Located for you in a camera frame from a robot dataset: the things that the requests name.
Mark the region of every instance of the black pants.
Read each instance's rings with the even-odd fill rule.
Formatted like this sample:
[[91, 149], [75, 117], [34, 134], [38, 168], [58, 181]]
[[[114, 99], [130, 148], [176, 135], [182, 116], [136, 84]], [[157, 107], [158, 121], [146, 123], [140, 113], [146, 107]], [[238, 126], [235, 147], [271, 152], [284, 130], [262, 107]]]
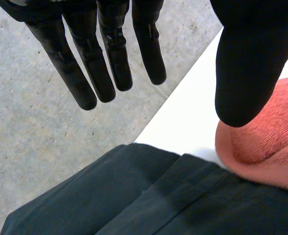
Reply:
[[288, 235], [288, 191], [199, 158], [119, 146], [11, 213], [2, 235]]

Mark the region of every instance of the black fabric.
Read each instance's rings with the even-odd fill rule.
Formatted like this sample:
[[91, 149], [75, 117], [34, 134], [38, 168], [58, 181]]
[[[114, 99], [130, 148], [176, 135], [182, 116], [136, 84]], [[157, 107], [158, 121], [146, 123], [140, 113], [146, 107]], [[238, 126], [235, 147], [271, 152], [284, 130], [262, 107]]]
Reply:
[[96, 0], [36, 1], [20, 6], [9, 0], [0, 0], [0, 7], [19, 22], [42, 23], [61, 17], [63, 12], [85, 12], [96, 7]]
[[288, 59], [288, 0], [211, 0], [224, 29], [219, 42], [216, 111], [246, 125], [262, 110]]
[[115, 98], [115, 90], [96, 37], [96, 7], [88, 12], [65, 12], [63, 17], [99, 100], [110, 102]]
[[162, 6], [163, 0], [132, 0], [133, 28], [147, 74], [155, 85], [162, 84], [167, 77], [155, 26]]
[[70, 50], [61, 17], [45, 23], [26, 25], [42, 44], [78, 105], [84, 110], [93, 109], [97, 98]]
[[126, 50], [126, 39], [122, 26], [129, 10], [129, 2], [98, 4], [98, 21], [115, 85], [120, 91], [133, 86], [132, 74]]
[[0, 7], [19, 22], [44, 22], [61, 16], [62, 2], [47, 2], [33, 6], [19, 6], [8, 0], [0, 0]]
[[11, 213], [1, 235], [92, 235], [147, 190], [178, 155], [118, 146]]
[[119, 146], [11, 213], [1, 235], [288, 235], [288, 191], [190, 155]]

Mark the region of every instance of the pink towel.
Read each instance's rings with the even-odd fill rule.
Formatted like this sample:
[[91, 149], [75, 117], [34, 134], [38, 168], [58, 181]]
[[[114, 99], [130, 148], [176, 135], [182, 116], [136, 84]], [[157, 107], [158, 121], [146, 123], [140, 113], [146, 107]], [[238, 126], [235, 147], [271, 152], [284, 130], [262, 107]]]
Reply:
[[220, 121], [216, 150], [239, 176], [288, 189], [288, 78], [277, 82], [269, 102], [246, 126]]

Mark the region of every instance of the concrete floor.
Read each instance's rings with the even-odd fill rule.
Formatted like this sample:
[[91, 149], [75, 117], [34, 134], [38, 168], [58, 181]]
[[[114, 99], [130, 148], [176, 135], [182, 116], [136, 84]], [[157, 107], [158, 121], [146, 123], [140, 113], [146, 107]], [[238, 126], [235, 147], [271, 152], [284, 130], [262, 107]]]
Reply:
[[157, 27], [167, 81], [150, 83], [128, 14], [134, 86], [86, 112], [26, 26], [0, 8], [0, 229], [12, 210], [116, 145], [133, 142], [222, 26], [209, 0], [166, 0]]

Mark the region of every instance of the white surface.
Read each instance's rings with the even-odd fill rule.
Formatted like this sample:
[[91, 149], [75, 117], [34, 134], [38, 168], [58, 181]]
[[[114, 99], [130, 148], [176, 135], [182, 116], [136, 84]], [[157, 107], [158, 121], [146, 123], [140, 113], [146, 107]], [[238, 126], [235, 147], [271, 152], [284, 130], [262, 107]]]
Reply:
[[[135, 142], [224, 165], [215, 152], [216, 53], [222, 30]], [[288, 61], [280, 78], [288, 77]]]

